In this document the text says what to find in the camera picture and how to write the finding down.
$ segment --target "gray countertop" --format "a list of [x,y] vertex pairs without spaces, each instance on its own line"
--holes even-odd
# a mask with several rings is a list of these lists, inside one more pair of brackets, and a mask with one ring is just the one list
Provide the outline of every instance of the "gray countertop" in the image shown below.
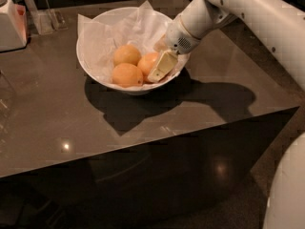
[[[0,145],[0,177],[107,153],[296,106],[222,31],[205,37],[174,82],[142,96],[107,90],[76,57],[77,14],[143,0],[61,9],[68,29],[0,53],[15,90]],[[150,0],[175,16],[187,0]]]

